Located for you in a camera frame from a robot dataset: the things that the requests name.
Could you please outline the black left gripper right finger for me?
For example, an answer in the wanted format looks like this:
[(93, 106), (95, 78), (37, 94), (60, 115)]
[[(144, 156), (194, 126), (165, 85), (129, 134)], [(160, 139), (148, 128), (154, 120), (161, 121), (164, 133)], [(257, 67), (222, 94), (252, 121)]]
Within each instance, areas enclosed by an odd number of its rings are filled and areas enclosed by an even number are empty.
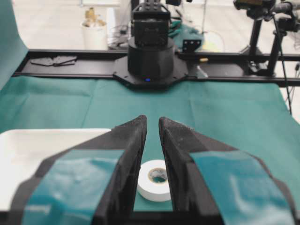
[(297, 225), (288, 186), (258, 157), (159, 119), (172, 208), (202, 225)]

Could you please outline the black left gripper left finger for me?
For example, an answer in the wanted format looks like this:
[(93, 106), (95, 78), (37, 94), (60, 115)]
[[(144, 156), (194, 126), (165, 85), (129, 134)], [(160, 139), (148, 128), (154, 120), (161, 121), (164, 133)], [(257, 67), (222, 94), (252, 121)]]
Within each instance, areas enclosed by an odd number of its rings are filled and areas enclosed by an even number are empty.
[(20, 184), (11, 225), (106, 225), (133, 211), (147, 134), (144, 115), (42, 161)]

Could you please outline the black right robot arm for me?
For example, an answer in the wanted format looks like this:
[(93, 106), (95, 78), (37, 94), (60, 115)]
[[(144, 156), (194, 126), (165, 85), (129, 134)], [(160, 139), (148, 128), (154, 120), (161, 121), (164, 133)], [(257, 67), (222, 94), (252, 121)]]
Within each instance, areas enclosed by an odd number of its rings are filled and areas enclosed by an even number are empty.
[(300, 197), (300, 127), (275, 84), (188, 82), (168, 37), (169, 12), (145, 1), (133, 12), (128, 54), (116, 76), (140, 87), (116, 101), (145, 112), (146, 153), (137, 190), (148, 201), (192, 212), (193, 224), (294, 225)]

